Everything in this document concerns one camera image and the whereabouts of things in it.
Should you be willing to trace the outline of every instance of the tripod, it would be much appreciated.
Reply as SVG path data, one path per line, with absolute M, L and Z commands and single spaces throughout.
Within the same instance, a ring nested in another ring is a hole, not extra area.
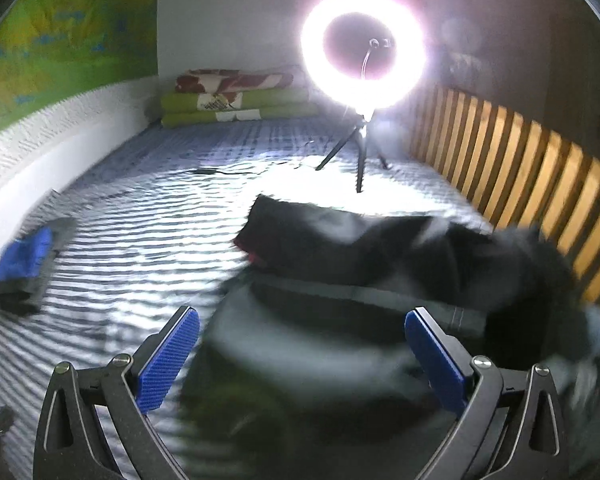
M 335 155 L 338 153 L 342 147 L 349 142 L 351 139 L 355 139 L 356 144 L 358 145 L 358 177 L 356 179 L 356 193 L 362 192 L 362 178 L 365 174 L 365 162 L 366 162 L 366 149 L 368 148 L 369 143 L 373 143 L 376 151 L 378 152 L 378 158 L 380 159 L 380 164 L 382 164 L 382 168 L 384 170 L 389 169 L 389 165 L 386 163 L 386 158 L 380 151 L 377 143 L 375 143 L 368 135 L 366 131 L 367 122 L 365 121 L 363 116 L 360 116 L 360 120 L 358 124 L 353 128 L 353 131 L 347 136 L 342 137 L 338 143 L 333 147 L 333 149 L 329 152 L 324 160 L 315 168 L 315 171 L 320 171 L 324 168 Z

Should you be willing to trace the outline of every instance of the green painted wall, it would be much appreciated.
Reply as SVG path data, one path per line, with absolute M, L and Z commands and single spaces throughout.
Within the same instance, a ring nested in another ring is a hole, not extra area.
M 59 100 L 157 74 L 157 0 L 18 0 L 0 24 L 0 130 Z

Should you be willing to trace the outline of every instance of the metal screw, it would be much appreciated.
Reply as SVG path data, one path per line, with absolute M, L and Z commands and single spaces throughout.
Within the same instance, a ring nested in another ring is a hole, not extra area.
M 536 371 L 536 374 L 542 377 L 546 377 L 547 375 L 549 375 L 549 368 L 547 368 L 544 365 L 536 365 L 534 367 L 534 370 Z
M 118 354 L 112 360 L 111 363 L 114 366 L 127 366 L 131 362 L 131 356 L 129 354 Z
M 67 361 L 62 361 L 56 365 L 56 374 L 64 374 L 67 373 L 71 369 L 71 364 Z
M 491 368 L 491 365 L 493 364 L 491 362 L 491 360 L 488 357 L 485 357 L 483 355 L 478 355 L 478 357 L 474 357 L 474 364 L 478 367 L 478 368 Z

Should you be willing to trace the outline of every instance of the ring light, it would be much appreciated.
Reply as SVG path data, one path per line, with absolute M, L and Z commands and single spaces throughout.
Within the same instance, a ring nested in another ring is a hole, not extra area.
M 354 79 L 339 72 L 327 59 L 324 35 L 331 22 L 358 12 L 380 21 L 395 41 L 395 62 L 382 79 Z M 416 19 L 391 0 L 323 0 L 306 19 L 301 35 L 306 70 L 316 85 L 341 104 L 372 111 L 397 103 L 417 83 L 425 63 L 422 32 Z

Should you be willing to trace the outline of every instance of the wooden bed rail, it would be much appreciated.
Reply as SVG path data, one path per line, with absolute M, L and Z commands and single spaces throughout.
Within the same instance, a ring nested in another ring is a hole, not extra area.
M 600 161 L 520 114 L 458 90 L 422 87 L 405 110 L 406 151 L 497 228 L 537 223 L 600 305 Z

